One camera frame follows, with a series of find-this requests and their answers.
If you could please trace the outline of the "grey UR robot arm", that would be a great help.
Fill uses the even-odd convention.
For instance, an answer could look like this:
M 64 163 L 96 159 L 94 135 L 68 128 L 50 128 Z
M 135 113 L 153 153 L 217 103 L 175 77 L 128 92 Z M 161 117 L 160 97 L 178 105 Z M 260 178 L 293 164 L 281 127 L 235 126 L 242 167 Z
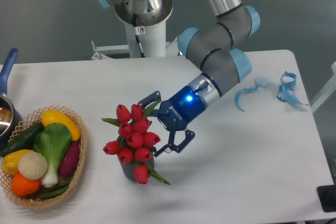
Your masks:
M 113 6 L 127 33 L 132 58 L 165 55 L 165 25 L 172 0 L 96 0 L 102 8 Z M 241 0 L 208 0 L 217 19 L 208 31 L 184 30 L 177 38 L 180 54 L 200 75 L 152 112 L 169 131 L 162 152 L 181 152 L 194 138 L 187 125 L 251 72 L 246 54 L 236 45 L 252 35 L 260 17 Z

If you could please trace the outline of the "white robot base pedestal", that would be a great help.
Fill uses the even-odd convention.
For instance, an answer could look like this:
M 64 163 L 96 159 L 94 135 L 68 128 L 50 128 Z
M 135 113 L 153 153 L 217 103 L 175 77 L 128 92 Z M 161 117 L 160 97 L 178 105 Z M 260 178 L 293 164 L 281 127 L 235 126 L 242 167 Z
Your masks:
M 152 26 L 138 25 L 134 27 L 124 22 L 129 46 L 130 58 L 165 57 L 166 21 Z

